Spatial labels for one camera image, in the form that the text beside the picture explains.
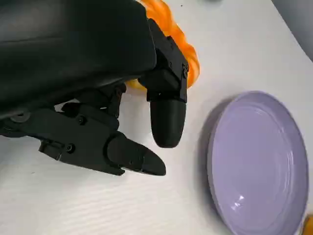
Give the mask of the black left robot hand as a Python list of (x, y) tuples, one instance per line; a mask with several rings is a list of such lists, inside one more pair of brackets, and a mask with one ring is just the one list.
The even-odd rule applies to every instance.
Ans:
[(163, 176), (166, 166), (119, 128), (126, 82), (147, 89), (162, 148), (182, 136), (188, 62), (135, 0), (3, 0), (0, 134), (29, 136), (69, 165), (112, 175)]

